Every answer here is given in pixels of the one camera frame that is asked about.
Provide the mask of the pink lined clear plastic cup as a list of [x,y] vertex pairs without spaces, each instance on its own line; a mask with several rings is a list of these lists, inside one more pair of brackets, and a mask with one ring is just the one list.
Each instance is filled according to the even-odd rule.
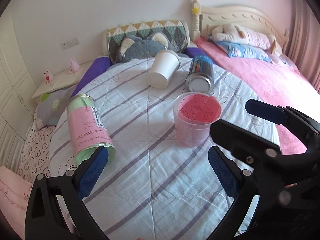
[[221,113],[221,105],[214,96],[195,92],[179,95],[173,103],[177,140],[185,147],[199,146]]

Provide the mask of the white paper cup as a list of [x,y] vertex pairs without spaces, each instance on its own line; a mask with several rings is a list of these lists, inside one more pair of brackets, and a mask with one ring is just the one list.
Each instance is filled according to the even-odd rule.
[[159,51],[151,68],[148,70],[147,81],[157,89],[165,89],[180,66],[179,56],[171,50]]

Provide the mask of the pink bed blanket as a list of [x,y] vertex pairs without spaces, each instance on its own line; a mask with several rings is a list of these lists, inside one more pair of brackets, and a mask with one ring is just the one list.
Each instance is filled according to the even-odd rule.
[[195,44],[218,66],[248,84],[261,101],[293,107],[319,122],[319,94],[298,71],[259,59],[229,57],[205,38],[198,38]]

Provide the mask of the green pink labelled can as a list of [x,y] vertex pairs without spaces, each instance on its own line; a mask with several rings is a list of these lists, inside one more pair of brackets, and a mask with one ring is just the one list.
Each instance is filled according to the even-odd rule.
[[99,146],[107,149],[108,160],[114,158],[116,149],[91,96],[78,94],[71,98],[67,121],[76,165],[89,159]]

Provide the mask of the pink curtain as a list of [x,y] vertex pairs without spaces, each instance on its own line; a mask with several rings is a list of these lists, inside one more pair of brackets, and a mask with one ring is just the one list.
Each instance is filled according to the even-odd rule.
[[319,92],[319,22],[306,0],[294,0],[295,23],[289,58]]

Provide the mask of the blue black metal can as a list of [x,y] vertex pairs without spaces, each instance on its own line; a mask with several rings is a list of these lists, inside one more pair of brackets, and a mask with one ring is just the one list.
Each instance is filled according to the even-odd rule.
[[188,76],[185,80],[187,90],[211,94],[213,91],[213,61],[208,56],[196,56],[192,59]]

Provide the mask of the cream plush dog toy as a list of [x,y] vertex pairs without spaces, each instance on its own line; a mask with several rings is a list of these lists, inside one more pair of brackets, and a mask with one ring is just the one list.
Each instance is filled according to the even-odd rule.
[[211,32],[213,40],[216,42],[232,42],[245,44],[262,50],[268,50],[276,56],[283,52],[276,36],[271,33],[261,33],[238,24],[222,24],[214,28]]

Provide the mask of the cream bedside table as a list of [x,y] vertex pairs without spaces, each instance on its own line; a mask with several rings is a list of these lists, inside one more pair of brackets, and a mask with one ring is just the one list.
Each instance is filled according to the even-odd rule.
[[33,94],[33,99],[38,99],[42,94],[51,93],[62,88],[70,87],[76,85],[80,82],[84,74],[87,72],[92,62],[84,63],[80,65],[80,70],[70,74],[69,70],[57,73],[54,75],[53,80],[50,83],[45,81],[40,85],[40,87]]

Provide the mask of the cream wardrobe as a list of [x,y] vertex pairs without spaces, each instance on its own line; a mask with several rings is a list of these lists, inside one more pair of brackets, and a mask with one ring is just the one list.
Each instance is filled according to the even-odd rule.
[[35,90],[7,8],[1,15],[1,165],[14,172],[34,120]]

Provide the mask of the cream wooden headboard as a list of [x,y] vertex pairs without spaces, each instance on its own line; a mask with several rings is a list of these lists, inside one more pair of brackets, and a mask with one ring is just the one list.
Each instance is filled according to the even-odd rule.
[[190,40],[195,42],[200,37],[208,37],[212,30],[222,24],[236,23],[261,33],[272,33],[286,52],[289,42],[289,31],[281,32],[275,22],[263,12],[242,5],[224,5],[208,7],[199,0],[192,0],[191,8],[201,8],[199,15],[192,15]]

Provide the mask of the pink rabbit figurine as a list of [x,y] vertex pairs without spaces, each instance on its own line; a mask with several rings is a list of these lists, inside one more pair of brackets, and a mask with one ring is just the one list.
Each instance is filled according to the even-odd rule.
[[69,73],[73,74],[80,70],[80,65],[76,62],[74,58],[71,58],[71,65],[69,68]]

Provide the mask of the purple bolster cushion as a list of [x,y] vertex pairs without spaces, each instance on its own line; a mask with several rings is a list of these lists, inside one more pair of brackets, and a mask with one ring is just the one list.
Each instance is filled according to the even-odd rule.
[[[187,47],[184,53],[178,53],[180,57],[195,58],[196,56],[207,56],[207,54],[198,47]],[[118,63],[111,64],[111,59],[108,56],[100,57],[95,59],[95,61],[88,68],[87,72],[84,74],[82,79],[79,81],[75,90],[71,94],[71,98],[80,92],[88,83],[93,81],[96,77],[102,75],[110,68],[114,68],[119,65]]]

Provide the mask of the triangle patterned quilted pillow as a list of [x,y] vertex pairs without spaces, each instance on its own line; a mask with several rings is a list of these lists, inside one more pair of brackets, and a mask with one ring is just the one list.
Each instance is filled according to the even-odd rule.
[[108,28],[103,32],[102,50],[103,54],[116,62],[118,50],[123,39],[133,35],[140,38],[147,38],[153,33],[163,33],[175,52],[182,53],[190,45],[190,35],[188,25],[185,21],[164,20],[138,22],[126,25],[118,25]]

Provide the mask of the yellow star sticker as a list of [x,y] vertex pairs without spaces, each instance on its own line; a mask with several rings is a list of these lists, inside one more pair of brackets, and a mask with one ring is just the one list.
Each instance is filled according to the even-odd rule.
[[199,14],[201,13],[201,8],[192,7],[191,13],[192,13],[193,15],[199,15]]

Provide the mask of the white wall socket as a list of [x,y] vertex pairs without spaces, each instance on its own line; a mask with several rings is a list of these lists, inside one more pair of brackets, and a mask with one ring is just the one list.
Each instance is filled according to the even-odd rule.
[[66,50],[68,48],[72,48],[72,47],[77,46],[79,44],[80,44],[79,39],[76,37],[76,38],[73,38],[73,39],[71,39],[69,41],[62,42],[61,43],[61,49],[62,50]]

